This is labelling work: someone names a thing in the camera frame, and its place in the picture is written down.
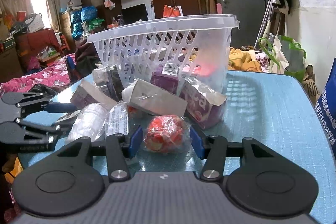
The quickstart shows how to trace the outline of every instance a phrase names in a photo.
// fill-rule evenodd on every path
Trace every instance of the purple box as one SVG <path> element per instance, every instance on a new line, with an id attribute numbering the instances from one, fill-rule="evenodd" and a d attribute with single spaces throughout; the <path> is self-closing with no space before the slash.
<path id="1" fill-rule="evenodd" d="M 152 73 L 151 84 L 156 85 L 172 94 L 176 94 L 177 85 L 179 84 L 178 66 L 167 63 L 165 66 L 159 65 Z"/>
<path id="2" fill-rule="evenodd" d="M 180 97 L 187 101 L 186 110 L 202 129 L 210 128 L 222 120 L 226 96 L 194 77 L 185 79 Z"/>

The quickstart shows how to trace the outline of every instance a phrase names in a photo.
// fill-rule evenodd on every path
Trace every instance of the blue plastic bag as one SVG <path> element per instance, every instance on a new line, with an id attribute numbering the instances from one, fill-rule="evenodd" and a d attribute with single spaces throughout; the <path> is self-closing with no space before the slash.
<path id="1" fill-rule="evenodd" d="M 81 22 L 75 23 L 73 25 L 73 33 L 72 33 L 72 37 L 73 39 L 78 39 L 83 35 L 83 26 Z"/>
<path id="2" fill-rule="evenodd" d="M 318 99 L 315 110 L 331 144 L 334 156 L 336 157 L 336 58 L 331 68 L 329 79 L 325 89 Z"/>
<path id="3" fill-rule="evenodd" d="M 82 22 L 81 11 L 82 11 L 82 10 L 74 11 L 74 12 L 71 14 L 71 23 L 72 23 L 72 24 Z"/>
<path id="4" fill-rule="evenodd" d="M 81 12 L 82 22 L 97 18 L 97 8 L 94 6 L 84 7 Z"/>

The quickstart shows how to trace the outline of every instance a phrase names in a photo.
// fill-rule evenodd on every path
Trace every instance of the pink floral bedding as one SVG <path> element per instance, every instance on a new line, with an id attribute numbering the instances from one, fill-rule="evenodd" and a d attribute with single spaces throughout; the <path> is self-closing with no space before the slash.
<path id="1" fill-rule="evenodd" d="M 31 75 L 14 78 L 0 84 L 0 97 L 10 91 L 28 92 L 36 84 L 44 84 L 49 87 L 62 87 L 70 84 L 65 57 L 55 61 L 51 66 Z"/>

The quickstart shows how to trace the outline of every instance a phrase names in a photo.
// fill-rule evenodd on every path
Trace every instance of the gray door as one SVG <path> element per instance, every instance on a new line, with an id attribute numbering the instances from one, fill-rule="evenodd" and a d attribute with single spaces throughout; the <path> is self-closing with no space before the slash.
<path id="1" fill-rule="evenodd" d="M 237 15 L 237 19 L 240 21 L 240 30 L 232 30 L 231 47 L 254 46 L 265 13 L 264 0 L 224 1 L 222 0 L 223 14 Z"/>

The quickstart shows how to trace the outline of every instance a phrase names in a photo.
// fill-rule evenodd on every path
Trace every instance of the gray gripper base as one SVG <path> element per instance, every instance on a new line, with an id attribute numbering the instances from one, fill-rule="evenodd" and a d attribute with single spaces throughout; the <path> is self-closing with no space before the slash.
<path id="1" fill-rule="evenodd" d="M 110 184 L 103 197 L 81 213 L 57 219 L 37 218 L 24 213 L 15 223 L 313 224 L 316 222 L 306 215 L 284 220 L 270 220 L 249 215 L 231 204 L 219 185 L 201 182 L 193 172 L 137 172 L 134 178 L 127 182 Z"/>

